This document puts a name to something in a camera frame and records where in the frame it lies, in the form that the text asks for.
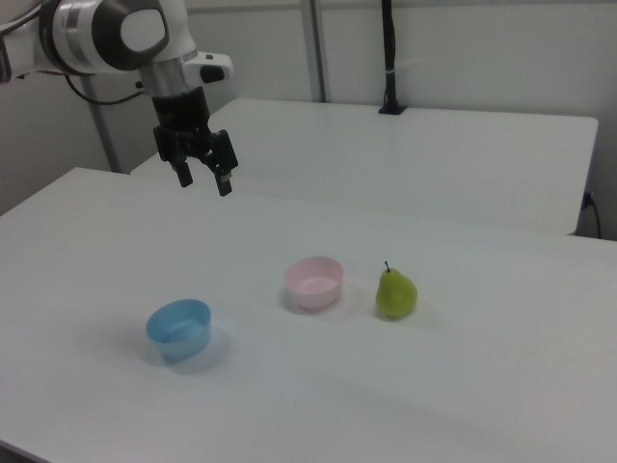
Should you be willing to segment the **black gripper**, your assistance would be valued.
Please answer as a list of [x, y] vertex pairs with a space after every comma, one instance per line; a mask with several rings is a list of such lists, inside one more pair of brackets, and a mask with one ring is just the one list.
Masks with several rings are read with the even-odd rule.
[[170, 162], [185, 188], [193, 183], [186, 157], [199, 159], [213, 173], [221, 197], [232, 191], [232, 170], [238, 160], [225, 130], [211, 133], [210, 117], [202, 88], [176, 96], [153, 97], [158, 125], [153, 128], [158, 152]]

